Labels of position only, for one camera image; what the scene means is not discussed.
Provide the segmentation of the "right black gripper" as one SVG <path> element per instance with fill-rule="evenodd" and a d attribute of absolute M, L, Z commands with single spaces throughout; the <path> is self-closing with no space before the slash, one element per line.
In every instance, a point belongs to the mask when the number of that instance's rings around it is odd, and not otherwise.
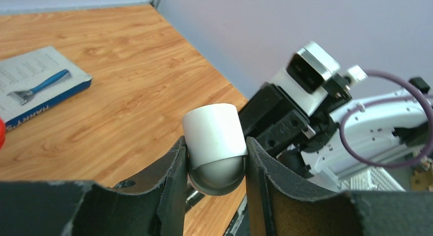
<path fill-rule="evenodd" d="M 321 150 L 336 132 L 330 117 L 338 102 L 327 96 L 319 108 L 307 116 L 282 88 L 264 83 L 239 111 L 244 137 L 252 137 L 284 166 L 303 178 L 313 177 L 311 165 L 301 152 Z"/>

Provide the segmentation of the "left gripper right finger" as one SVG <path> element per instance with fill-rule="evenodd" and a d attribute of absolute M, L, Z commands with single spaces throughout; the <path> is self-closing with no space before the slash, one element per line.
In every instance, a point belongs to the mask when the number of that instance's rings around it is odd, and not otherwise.
<path fill-rule="evenodd" d="M 333 192 L 246 140 L 251 235 L 432 235 L 431 192 Z"/>

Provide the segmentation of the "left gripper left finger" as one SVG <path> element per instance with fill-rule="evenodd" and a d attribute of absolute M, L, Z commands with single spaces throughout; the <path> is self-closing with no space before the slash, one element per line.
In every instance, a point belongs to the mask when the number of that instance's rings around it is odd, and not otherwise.
<path fill-rule="evenodd" d="M 91 180 L 1 182 L 1 235 L 182 235 L 187 146 L 110 188 Z"/>

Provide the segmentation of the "white pvc elbow fitting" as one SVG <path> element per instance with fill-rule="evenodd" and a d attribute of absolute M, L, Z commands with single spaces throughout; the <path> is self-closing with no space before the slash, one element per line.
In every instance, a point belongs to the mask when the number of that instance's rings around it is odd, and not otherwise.
<path fill-rule="evenodd" d="M 182 119 L 192 186 L 209 196 L 233 192 L 245 174 L 246 141 L 237 108 L 217 103 L 191 110 Z"/>

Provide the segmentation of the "dark grey metal faucet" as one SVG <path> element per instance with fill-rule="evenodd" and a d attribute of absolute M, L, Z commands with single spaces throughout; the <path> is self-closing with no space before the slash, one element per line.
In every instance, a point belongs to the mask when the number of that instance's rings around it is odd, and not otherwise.
<path fill-rule="evenodd" d="M 185 201 L 185 212 L 190 211 L 196 204 L 198 204 L 203 198 L 204 194 L 195 190 L 194 188 L 189 189 L 186 193 L 186 201 Z"/>

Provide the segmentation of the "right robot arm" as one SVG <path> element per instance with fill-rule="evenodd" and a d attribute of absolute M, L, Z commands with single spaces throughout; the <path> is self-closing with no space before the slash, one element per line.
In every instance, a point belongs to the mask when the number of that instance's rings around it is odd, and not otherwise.
<path fill-rule="evenodd" d="M 336 90 L 307 115 L 285 89 L 265 83 L 239 118 L 244 136 L 306 179 L 340 183 L 372 167 L 395 167 L 412 152 L 403 167 L 432 153 L 432 117 L 404 89 L 360 100 Z"/>

